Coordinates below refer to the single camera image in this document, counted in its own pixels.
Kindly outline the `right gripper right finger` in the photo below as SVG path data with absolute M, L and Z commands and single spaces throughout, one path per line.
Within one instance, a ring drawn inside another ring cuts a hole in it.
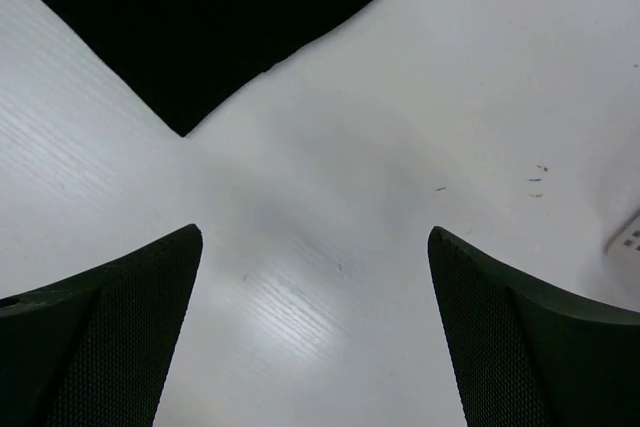
M 638 425 L 637 312 L 558 288 L 442 227 L 427 253 L 467 425 Z

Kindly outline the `black skirt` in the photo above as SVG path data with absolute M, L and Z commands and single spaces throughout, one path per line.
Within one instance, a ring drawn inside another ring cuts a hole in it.
M 174 132 L 373 0 L 42 0 Z

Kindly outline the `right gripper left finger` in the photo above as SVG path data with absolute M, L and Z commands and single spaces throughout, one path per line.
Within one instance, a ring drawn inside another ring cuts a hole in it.
M 3 298 L 2 425 L 152 425 L 202 250 L 191 224 Z

